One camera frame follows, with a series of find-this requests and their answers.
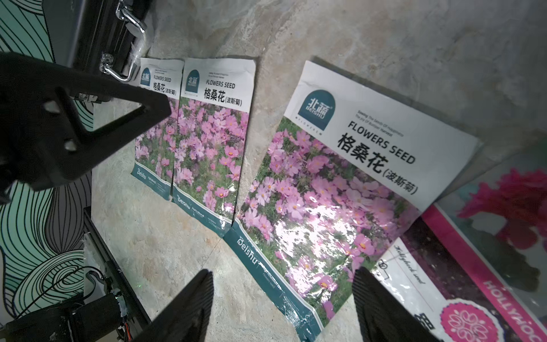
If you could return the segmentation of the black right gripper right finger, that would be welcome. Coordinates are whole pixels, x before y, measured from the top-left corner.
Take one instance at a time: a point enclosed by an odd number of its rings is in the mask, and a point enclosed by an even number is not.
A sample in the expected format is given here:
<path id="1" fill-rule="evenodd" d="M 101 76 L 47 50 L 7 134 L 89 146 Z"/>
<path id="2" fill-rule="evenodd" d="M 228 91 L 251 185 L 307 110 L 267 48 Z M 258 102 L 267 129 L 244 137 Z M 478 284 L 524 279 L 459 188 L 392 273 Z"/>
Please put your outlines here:
<path id="1" fill-rule="evenodd" d="M 352 292 L 364 341 L 436 341 L 421 323 L 364 267 Z"/>

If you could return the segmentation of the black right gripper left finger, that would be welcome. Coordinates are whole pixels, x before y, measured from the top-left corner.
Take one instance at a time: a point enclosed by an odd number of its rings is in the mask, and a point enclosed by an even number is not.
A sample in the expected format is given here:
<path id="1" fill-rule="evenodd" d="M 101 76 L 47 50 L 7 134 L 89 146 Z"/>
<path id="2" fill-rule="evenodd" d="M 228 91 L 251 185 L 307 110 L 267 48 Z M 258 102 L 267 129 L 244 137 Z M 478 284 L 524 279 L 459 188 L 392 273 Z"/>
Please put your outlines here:
<path id="1" fill-rule="evenodd" d="M 135 341 L 204 341 L 213 299 L 213 273 L 203 269 Z"/>

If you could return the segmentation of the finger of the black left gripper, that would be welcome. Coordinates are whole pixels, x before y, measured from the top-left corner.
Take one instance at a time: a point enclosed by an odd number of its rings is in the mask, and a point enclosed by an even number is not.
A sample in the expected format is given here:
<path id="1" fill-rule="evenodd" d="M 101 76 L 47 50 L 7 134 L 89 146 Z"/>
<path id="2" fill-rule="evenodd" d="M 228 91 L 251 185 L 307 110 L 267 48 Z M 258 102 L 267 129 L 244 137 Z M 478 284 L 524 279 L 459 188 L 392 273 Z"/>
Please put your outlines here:
<path id="1" fill-rule="evenodd" d="M 87 131 L 71 93 L 137 103 Z M 16 53 L 1 53 L 1 203 L 16 181 L 35 191 L 67 185 L 171 114 L 166 95 Z"/>

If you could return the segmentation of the pink cosmos seed packet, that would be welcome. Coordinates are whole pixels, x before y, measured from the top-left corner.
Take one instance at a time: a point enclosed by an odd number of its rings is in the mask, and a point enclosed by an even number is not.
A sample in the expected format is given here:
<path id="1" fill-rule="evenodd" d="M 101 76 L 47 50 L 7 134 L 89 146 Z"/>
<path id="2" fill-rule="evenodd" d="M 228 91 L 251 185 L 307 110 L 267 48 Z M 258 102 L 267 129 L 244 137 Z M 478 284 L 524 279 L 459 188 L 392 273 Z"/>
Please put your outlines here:
<path id="1" fill-rule="evenodd" d="M 314 341 L 480 142 L 307 61 L 225 241 Z"/>
<path id="2" fill-rule="evenodd" d="M 179 96 L 185 62 L 177 59 L 141 58 L 135 85 L 166 95 L 168 117 L 135 140 L 131 175 L 165 200 L 171 199 L 177 149 Z"/>
<path id="3" fill-rule="evenodd" d="M 188 58 L 183 69 L 172 200 L 220 237 L 235 216 L 255 74 L 245 58 Z"/>

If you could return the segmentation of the black metal case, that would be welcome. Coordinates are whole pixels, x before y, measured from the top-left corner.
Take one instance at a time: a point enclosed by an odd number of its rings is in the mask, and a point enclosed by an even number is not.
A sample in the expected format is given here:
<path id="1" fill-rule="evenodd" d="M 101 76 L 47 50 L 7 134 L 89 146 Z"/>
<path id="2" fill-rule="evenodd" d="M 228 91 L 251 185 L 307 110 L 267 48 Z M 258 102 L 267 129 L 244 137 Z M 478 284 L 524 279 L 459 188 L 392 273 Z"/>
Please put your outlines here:
<path id="1" fill-rule="evenodd" d="M 56 64 L 122 83 L 137 71 L 136 44 L 152 26 L 151 1 L 43 1 Z"/>

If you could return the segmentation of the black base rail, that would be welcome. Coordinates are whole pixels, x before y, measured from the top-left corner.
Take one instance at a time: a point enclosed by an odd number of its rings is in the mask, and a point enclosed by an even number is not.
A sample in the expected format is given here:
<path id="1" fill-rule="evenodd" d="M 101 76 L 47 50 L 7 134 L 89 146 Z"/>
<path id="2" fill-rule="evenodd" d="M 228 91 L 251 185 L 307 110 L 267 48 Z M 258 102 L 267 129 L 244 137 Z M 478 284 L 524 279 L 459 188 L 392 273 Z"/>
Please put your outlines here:
<path id="1" fill-rule="evenodd" d="M 151 320 L 120 265 L 116 262 L 115 257 L 93 223 L 91 207 L 83 209 L 83 232 L 85 266 L 99 269 L 105 279 L 104 284 L 98 285 L 98 288 L 94 290 L 93 295 L 88 300 L 95 299 L 99 296 L 99 293 L 108 294 L 112 292 L 120 298 L 123 297 L 124 307 L 122 312 L 126 314 L 123 320 L 129 327 L 128 341 L 134 341 L 143 329 L 150 324 Z"/>

